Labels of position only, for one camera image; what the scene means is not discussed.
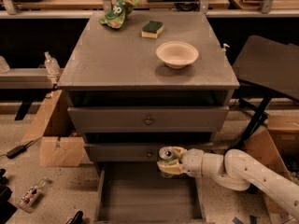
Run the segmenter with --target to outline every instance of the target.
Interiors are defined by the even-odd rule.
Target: white bottle
[[[5,73],[10,70],[10,67],[3,56],[0,56],[0,73]]]
[[[21,197],[19,202],[19,208],[26,211],[32,212],[31,205],[36,201],[40,194],[44,194],[44,186],[50,183],[47,177],[42,178],[38,183],[34,184],[26,193]]]
[[[57,60],[51,57],[47,51],[45,52],[45,57],[46,57],[45,66],[49,75],[51,76],[59,75],[60,66],[57,63]]]

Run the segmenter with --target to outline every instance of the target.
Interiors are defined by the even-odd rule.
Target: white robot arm
[[[223,156],[200,149],[163,147],[159,157],[159,169],[170,175],[208,175],[221,186],[234,190],[246,190],[251,183],[299,220],[299,186],[266,168],[246,152],[231,149]]]

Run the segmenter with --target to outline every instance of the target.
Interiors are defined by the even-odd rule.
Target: cardboard box
[[[292,180],[282,158],[299,155],[298,123],[299,117],[269,116],[267,129],[260,129],[247,140],[247,152],[267,168]],[[287,213],[266,195],[264,202],[270,213]]]
[[[82,137],[70,137],[74,130],[62,91],[48,94],[39,107],[22,141],[41,138],[39,164],[42,166],[79,166],[91,163]]]

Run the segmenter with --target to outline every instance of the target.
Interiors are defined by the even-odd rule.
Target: sponge
[[[163,23],[160,21],[149,21],[141,31],[141,36],[146,38],[157,39],[159,34],[163,31]]]

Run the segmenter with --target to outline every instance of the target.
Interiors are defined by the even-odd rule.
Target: green chip bag
[[[113,9],[100,18],[100,23],[119,29],[137,6],[138,0],[118,0]]]

